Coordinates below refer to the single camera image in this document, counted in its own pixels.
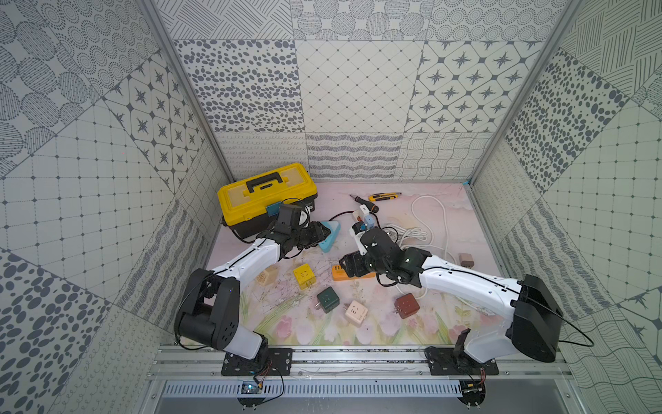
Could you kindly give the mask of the orange power strip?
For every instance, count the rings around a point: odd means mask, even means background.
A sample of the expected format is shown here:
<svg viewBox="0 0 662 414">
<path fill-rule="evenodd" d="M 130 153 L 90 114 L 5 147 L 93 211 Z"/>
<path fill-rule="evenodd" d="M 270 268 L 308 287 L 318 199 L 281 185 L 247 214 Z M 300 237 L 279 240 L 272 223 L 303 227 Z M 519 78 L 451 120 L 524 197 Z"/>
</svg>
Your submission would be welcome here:
<svg viewBox="0 0 662 414">
<path fill-rule="evenodd" d="M 342 266 L 334 265 L 334 267 L 332 267 L 332 280 L 335 282 L 357 280 L 357 279 L 374 279 L 375 277 L 376 277 L 375 273 L 370 273 L 363 276 L 350 277 L 347 275 L 346 271 L 342 268 Z"/>
</svg>

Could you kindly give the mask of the yellow cube adapter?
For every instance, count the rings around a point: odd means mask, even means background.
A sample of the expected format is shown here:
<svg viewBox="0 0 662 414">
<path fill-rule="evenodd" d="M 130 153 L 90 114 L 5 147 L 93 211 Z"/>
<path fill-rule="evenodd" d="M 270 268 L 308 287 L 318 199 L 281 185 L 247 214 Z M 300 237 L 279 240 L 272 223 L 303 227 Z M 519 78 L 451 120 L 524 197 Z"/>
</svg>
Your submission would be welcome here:
<svg viewBox="0 0 662 414">
<path fill-rule="evenodd" d="M 303 264 L 293 270 L 293 275 L 300 290 L 308 289 L 317 282 L 317 277 L 309 264 Z"/>
</svg>

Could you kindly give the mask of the dark green cube adapter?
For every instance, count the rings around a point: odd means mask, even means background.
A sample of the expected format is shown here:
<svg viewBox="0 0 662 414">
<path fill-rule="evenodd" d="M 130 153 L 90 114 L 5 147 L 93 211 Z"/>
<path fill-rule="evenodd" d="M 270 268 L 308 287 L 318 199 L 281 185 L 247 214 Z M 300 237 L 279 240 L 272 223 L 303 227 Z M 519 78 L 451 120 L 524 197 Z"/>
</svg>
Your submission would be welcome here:
<svg viewBox="0 0 662 414">
<path fill-rule="evenodd" d="M 340 297 L 331 286 L 317 294 L 317 307 L 321 308 L 325 314 L 328 314 L 339 305 Z"/>
</svg>

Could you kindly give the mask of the cream dragon cube adapter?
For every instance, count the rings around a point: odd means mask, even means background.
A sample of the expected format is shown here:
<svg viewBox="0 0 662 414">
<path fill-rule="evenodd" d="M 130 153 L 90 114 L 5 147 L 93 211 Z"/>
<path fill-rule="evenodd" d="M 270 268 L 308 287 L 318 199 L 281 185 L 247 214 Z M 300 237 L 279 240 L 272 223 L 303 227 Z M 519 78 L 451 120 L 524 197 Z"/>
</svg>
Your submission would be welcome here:
<svg viewBox="0 0 662 414">
<path fill-rule="evenodd" d="M 277 265 L 272 265 L 261 272 L 256 281 L 260 286 L 270 286 L 276 282 L 279 277 L 279 267 Z"/>
</svg>

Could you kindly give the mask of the cream deer cube adapter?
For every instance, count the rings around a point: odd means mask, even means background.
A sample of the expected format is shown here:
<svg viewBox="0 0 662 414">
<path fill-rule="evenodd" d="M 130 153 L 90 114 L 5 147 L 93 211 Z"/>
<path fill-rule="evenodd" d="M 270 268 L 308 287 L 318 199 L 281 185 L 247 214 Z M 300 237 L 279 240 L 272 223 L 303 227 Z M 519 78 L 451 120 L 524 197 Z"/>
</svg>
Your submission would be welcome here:
<svg viewBox="0 0 662 414">
<path fill-rule="evenodd" d="M 345 310 L 345 318 L 353 325 L 359 327 L 367 319 L 368 308 L 359 301 L 353 300 Z"/>
</svg>

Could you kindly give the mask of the dark red cube adapter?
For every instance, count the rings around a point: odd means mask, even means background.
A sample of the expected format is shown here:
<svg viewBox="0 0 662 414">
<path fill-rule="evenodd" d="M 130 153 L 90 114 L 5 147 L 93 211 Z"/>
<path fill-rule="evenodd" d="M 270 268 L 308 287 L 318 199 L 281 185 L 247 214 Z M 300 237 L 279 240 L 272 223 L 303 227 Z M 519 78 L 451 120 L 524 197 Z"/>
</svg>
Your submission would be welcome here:
<svg viewBox="0 0 662 414">
<path fill-rule="evenodd" d="M 420 305 L 412 293 L 407 293 L 394 301 L 394 308 L 401 319 L 407 319 L 419 312 Z"/>
</svg>

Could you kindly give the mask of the brown usb charger plug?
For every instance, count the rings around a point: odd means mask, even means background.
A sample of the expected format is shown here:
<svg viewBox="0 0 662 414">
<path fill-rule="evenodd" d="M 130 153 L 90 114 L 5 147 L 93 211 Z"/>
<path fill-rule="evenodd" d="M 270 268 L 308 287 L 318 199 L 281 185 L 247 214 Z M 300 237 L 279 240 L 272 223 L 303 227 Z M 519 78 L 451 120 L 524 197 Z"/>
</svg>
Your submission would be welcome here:
<svg viewBox="0 0 662 414">
<path fill-rule="evenodd" d="M 469 253 L 461 253 L 459 254 L 459 264 L 468 269 L 474 269 L 475 267 L 475 260 L 473 256 Z"/>
</svg>

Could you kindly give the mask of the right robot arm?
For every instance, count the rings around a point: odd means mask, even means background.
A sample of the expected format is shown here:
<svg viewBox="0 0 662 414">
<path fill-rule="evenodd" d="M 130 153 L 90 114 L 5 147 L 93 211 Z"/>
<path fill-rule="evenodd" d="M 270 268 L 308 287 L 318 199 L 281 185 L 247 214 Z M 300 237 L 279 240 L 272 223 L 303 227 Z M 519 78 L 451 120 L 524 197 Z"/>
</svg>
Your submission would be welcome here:
<svg viewBox="0 0 662 414">
<path fill-rule="evenodd" d="M 489 329 L 460 334 L 456 348 L 462 355 L 477 363 L 515 353 L 538 362 L 556 360 L 563 312 L 543 279 L 481 274 L 421 248 L 400 248 L 382 229 L 363 232 L 355 241 L 359 250 L 339 261 L 348 277 L 374 273 L 395 286 L 463 298 L 501 317 L 502 322 Z"/>
</svg>

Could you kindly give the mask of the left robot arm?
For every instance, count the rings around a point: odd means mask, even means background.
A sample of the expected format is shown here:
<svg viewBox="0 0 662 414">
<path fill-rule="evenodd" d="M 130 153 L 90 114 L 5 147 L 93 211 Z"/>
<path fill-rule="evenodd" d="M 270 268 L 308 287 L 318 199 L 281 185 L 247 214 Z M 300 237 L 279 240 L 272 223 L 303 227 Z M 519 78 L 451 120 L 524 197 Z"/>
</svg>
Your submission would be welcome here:
<svg viewBox="0 0 662 414">
<path fill-rule="evenodd" d="M 213 348 L 265 364 L 267 339 L 240 324 L 241 289 L 270 266 L 286 259 L 291 250 L 301 253 L 330 236 L 331 229 L 310 220 L 307 208 L 281 205 L 279 215 L 243 253 L 211 270 L 197 269 L 191 273 L 173 322 L 178 345 L 190 339 L 201 348 Z"/>
</svg>

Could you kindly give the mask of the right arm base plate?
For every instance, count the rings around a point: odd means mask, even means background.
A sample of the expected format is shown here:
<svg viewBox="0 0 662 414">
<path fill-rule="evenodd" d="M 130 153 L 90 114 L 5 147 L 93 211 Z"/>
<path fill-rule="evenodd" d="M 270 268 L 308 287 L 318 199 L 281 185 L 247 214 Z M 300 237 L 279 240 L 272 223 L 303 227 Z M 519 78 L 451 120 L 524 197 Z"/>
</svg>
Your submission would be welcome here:
<svg viewBox="0 0 662 414">
<path fill-rule="evenodd" d="M 424 355 L 431 375 L 479 377 L 499 374 L 498 365 L 494 360 L 486 363 L 478 363 L 468 357 L 464 352 L 457 354 L 451 348 L 429 346 L 425 348 Z"/>
</svg>

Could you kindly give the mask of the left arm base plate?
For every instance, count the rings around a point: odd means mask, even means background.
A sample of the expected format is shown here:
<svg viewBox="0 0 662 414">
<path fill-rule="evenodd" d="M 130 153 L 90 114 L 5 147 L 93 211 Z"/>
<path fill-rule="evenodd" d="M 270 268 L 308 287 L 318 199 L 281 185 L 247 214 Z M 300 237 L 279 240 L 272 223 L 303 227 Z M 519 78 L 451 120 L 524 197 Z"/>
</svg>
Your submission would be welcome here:
<svg viewBox="0 0 662 414">
<path fill-rule="evenodd" d="M 253 359 L 227 354 L 222 364 L 222 376 L 289 376 L 294 350 L 265 348 Z"/>
</svg>

